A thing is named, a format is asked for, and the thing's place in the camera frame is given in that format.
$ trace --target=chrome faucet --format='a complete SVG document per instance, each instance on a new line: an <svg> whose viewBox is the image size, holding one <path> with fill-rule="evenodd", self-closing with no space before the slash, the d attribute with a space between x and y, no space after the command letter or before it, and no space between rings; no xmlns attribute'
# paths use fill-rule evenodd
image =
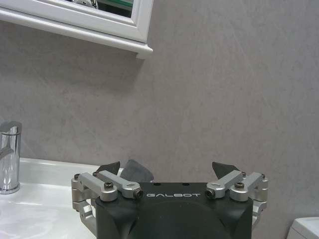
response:
<svg viewBox="0 0 319 239"><path fill-rule="evenodd" d="M4 122L0 125L0 194L19 190L19 163L22 124Z"/></svg>

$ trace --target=marble wall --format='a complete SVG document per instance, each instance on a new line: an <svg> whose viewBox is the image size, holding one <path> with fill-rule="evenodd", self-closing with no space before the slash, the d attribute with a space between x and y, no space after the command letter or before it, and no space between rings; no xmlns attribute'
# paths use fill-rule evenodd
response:
<svg viewBox="0 0 319 239"><path fill-rule="evenodd" d="M211 161L270 178L255 239L319 215L319 1L155 0L151 59L0 22L0 121L24 157L135 159L158 181Z"/></svg>

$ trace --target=white sink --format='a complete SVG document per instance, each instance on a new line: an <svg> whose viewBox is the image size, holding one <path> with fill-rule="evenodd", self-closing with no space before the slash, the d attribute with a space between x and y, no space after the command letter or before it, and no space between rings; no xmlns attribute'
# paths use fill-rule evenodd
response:
<svg viewBox="0 0 319 239"><path fill-rule="evenodd" d="M71 178L98 166L20 160L20 190L0 195L0 239L95 239L72 209Z"/></svg>

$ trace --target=faucet handle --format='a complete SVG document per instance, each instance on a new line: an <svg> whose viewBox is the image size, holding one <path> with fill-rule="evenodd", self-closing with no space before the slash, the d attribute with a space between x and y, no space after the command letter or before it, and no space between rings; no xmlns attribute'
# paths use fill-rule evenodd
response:
<svg viewBox="0 0 319 239"><path fill-rule="evenodd" d="M7 135L21 134L22 124L17 121L3 122L0 124L0 133Z"/></svg>

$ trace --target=metal linkage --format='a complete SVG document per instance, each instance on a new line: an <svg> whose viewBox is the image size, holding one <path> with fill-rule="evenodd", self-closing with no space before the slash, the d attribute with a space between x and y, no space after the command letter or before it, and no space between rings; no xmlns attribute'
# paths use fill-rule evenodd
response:
<svg viewBox="0 0 319 239"><path fill-rule="evenodd" d="M223 198L229 189L230 198L245 202L248 198L253 200L254 228L260 220L261 212L267 207L268 179L264 174L252 173L246 176L245 172L234 170L215 182L207 183L206 196L210 199Z"/></svg>
<svg viewBox="0 0 319 239"><path fill-rule="evenodd" d="M95 199L100 197L104 202L117 199L118 190L125 198L139 199L143 191L137 182L129 182L108 171L74 175L72 185L72 207L80 213L82 223L96 236L96 219L92 207L86 200L91 199L95 206Z"/></svg>
<svg viewBox="0 0 319 239"><path fill-rule="evenodd" d="M242 172L234 170L224 177L220 178L218 181L207 183L205 194L210 199L223 198L225 196L225 192L232 185L234 185L234 183L240 182L242 180Z"/></svg>
<svg viewBox="0 0 319 239"><path fill-rule="evenodd" d="M248 200L251 192L263 181L263 176L260 173L252 173L247 176L242 182L235 183L230 187L231 199L239 202Z"/></svg>
<svg viewBox="0 0 319 239"><path fill-rule="evenodd" d="M99 172L97 178L105 182L112 182L125 198L139 199L143 196L143 190L139 183L127 181L109 171Z"/></svg>

